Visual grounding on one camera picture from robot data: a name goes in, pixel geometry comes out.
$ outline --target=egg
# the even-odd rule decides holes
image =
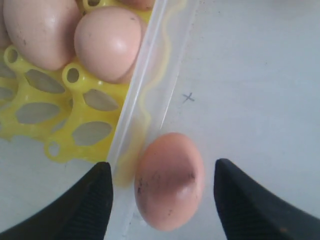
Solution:
[[[0,48],[6,48],[11,44],[4,19],[4,0],[0,0]]]
[[[181,133],[167,133],[148,146],[138,163],[135,201],[150,226],[172,231],[195,214],[204,186],[204,164],[195,144]]]
[[[148,10],[152,10],[156,0],[119,0],[119,1],[133,8],[143,10],[143,11],[148,11]]]
[[[122,7],[106,6],[85,15],[78,24],[74,46],[83,66],[102,81],[131,80],[147,25]]]
[[[75,0],[4,0],[3,15],[12,43],[35,66],[55,71],[75,56]]]

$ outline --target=brown egg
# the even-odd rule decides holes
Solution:
[[[75,0],[4,0],[3,12],[10,39],[32,64],[55,71],[74,57]]]
[[[129,82],[146,26],[138,15],[122,7],[98,8],[76,28],[76,55],[97,78],[115,84]]]
[[[150,226],[172,231],[195,214],[204,185],[204,165],[195,144],[183,134],[168,133],[151,143],[140,159],[135,200]]]
[[[148,11],[148,10],[152,10],[156,0],[119,0],[119,1],[135,9]]]
[[[0,0],[0,48],[6,48],[11,44],[4,19],[4,0]]]

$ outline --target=egg carton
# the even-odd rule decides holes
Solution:
[[[85,15],[96,8],[119,6],[148,22],[139,11],[116,0],[78,0]],[[23,135],[44,143],[52,161],[105,161],[129,84],[97,79],[77,58],[58,71],[26,61],[11,45],[0,52],[0,137]]]

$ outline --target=yellow egg tray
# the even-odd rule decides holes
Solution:
[[[129,8],[117,0],[77,2],[83,15],[105,6]],[[149,21],[151,11],[130,10]],[[97,79],[76,58],[58,71],[40,69],[11,45],[0,51],[0,137],[41,141],[46,156],[59,163],[105,161],[128,88]]]

